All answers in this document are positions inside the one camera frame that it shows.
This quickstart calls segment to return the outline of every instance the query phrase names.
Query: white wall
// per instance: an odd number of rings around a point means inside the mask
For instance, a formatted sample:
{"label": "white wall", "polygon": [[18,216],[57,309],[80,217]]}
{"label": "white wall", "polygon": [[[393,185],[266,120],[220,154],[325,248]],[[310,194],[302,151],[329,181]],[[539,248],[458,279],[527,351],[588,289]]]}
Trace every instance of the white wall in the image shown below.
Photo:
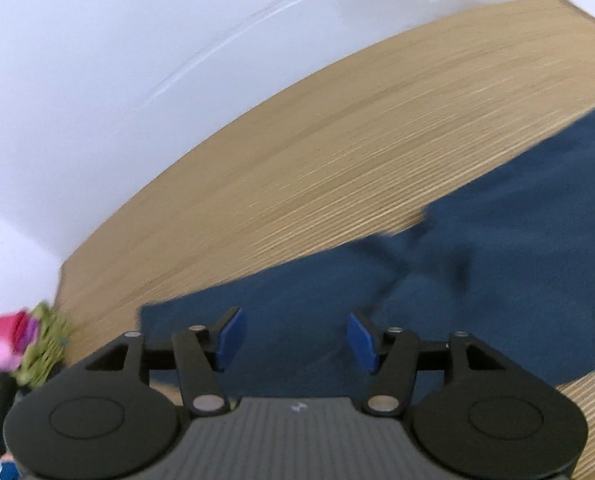
{"label": "white wall", "polygon": [[[402,30],[497,1],[0,0],[0,214],[65,258],[274,93]],[[595,15],[595,0],[573,1]]]}
{"label": "white wall", "polygon": [[0,314],[52,303],[60,259],[0,217]]}

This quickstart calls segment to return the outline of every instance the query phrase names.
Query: ribbed gray surface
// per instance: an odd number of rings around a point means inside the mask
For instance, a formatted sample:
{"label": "ribbed gray surface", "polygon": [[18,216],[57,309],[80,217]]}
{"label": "ribbed gray surface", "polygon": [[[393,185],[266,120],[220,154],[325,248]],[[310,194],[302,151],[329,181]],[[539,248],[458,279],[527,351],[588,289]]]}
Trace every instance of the ribbed gray surface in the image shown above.
{"label": "ribbed gray surface", "polygon": [[242,399],[197,420],[180,444],[135,480],[455,480],[402,426],[349,399]]}

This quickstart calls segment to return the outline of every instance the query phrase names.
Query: white logo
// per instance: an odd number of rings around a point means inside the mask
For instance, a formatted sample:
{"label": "white logo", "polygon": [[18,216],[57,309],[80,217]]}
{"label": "white logo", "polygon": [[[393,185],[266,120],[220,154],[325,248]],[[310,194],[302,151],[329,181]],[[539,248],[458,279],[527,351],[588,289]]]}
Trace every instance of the white logo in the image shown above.
{"label": "white logo", "polygon": [[308,404],[305,404],[304,402],[296,402],[291,405],[291,410],[296,413],[303,412],[304,410],[308,410]]}

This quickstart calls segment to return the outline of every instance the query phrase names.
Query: navy towel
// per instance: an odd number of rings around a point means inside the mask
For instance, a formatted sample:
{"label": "navy towel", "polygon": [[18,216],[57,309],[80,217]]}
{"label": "navy towel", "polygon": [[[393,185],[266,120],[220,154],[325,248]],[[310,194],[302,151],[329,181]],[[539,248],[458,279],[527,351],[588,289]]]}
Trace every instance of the navy towel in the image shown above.
{"label": "navy towel", "polygon": [[222,377],[232,396],[361,397],[370,378],[345,341],[356,309],[422,338],[471,332],[551,384],[590,372],[595,110],[437,200],[407,231],[145,306],[142,331],[165,337],[234,305],[245,309],[248,332]]}

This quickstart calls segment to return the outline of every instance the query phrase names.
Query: circular cover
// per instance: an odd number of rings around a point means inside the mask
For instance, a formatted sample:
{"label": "circular cover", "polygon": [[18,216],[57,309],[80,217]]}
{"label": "circular cover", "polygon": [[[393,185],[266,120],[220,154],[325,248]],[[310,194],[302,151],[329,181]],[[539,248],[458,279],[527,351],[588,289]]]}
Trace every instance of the circular cover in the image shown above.
{"label": "circular cover", "polygon": [[580,409],[516,374],[472,375],[424,399],[413,414],[418,443],[471,478],[535,480],[568,471],[584,448]]}
{"label": "circular cover", "polygon": [[24,470],[41,478],[106,480],[145,468],[171,446],[178,418],[162,394],[124,374],[88,379],[77,388],[49,384],[11,410],[6,442]]}

